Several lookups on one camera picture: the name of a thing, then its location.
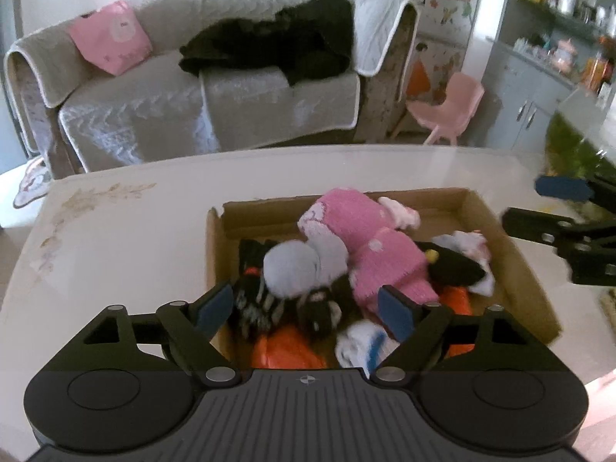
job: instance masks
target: sofa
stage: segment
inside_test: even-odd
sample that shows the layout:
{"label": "sofa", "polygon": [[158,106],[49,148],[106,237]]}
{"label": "sofa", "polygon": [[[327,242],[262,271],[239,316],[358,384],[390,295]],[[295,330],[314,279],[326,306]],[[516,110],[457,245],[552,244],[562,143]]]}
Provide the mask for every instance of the sofa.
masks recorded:
{"label": "sofa", "polygon": [[408,0],[351,0],[352,70],[290,87],[275,67],[182,71],[179,48],[223,18],[271,19],[308,0],[130,0],[153,45],[113,77],[86,62],[71,21],[21,38],[5,55],[7,91],[28,149],[55,179],[79,171],[263,147],[355,130],[377,141],[403,112],[419,14]]}

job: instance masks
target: small pink chair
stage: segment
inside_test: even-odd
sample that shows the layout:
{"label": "small pink chair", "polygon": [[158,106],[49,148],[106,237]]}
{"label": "small pink chair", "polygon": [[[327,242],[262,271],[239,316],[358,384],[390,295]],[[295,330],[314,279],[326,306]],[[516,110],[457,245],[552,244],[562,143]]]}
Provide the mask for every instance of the small pink chair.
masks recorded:
{"label": "small pink chair", "polygon": [[[431,106],[425,102],[407,101],[407,111],[422,127],[432,130],[424,146],[434,144],[441,137],[449,139],[452,146],[458,144],[458,137],[466,130],[470,119],[475,116],[484,88],[474,78],[461,72],[452,75],[447,84],[445,102]],[[402,129],[402,120],[393,131],[397,137]]]}

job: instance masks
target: kitchen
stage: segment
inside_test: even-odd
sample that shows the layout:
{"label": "kitchen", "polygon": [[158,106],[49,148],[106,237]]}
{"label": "kitchen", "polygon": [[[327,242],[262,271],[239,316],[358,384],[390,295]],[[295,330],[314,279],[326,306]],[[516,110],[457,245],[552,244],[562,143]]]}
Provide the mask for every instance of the kitchen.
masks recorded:
{"label": "kitchen", "polygon": [[[580,121],[598,115],[605,130],[614,99],[615,3],[506,0],[482,78],[485,95],[464,143],[543,152],[552,127],[565,124],[585,134],[588,126]],[[572,122],[565,101],[580,97],[586,100],[577,101],[577,109],[583,105],[586,115]]]}

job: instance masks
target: black coat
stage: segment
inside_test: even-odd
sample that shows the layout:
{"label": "black coat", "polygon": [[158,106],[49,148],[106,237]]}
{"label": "black coat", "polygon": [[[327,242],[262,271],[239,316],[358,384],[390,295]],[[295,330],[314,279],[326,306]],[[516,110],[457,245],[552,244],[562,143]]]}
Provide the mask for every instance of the black coat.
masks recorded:
{"label": "black coat", "polygon": [[290,85],[337,76],[349,69],[353,8],[347,0],[310,0],[276,13],[273,21],[224,19],[180,48],[180,67],[278,66]]}

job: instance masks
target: countertop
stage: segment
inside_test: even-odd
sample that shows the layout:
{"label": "countertop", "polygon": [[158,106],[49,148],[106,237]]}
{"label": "countertop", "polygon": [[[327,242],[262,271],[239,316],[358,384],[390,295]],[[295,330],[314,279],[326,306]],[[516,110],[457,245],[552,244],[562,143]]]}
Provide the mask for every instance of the countertop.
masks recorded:
{"label": "countertop", "polygon": [[569,80],[565,76],[561,75],[553,67],[550,67],[547,64],[544,64],[543,62],[535,59],[531,55],[523,54],[522,52],[514,50],[512,46],[504,44],[503,42],[496,41],[496,40],[494,40],[492,38],[486,38],[486,39],[489,42],[492,42],[497,47],[501,47],[502,49],[506,50],[509,54],[511,54],[511,55],[513,55],[513,56],[515,56],[515,57],[525,61],[526,63],[529,63],[531,66],[535,67],[536,69],[540,70],[541,72],[544,72],[545,74],[547,74],[549,76],[552,76],[552,78],[554,78],[555,80],[558,80],[560,83],[562,83],[563,85],[569,87],[571,90],[574,90],[574,89],[577,88],[577,85],[575,83],[573,83],[571,80]]}
{"label": "countertop", "polygon": [[[54,182],[0,311],[0,447],[38,445],[23,411],[30,379],[102,308],[147,313],[205,289],[206,213],[229,201],[361,191],[464,187],[500,215],[519,207],[571,216],[534,191],[543,161],[446,146],[314,146],[226,152]],[[515,240],[563,328],[551,349],[584,382],[616,368],[601,288],[568,281],[550,247]]]}
{"label": "countertop", "polygon": [[558,107],[563,118],[616,166],[616,110],[602,110],[597,98],[579,88]]}

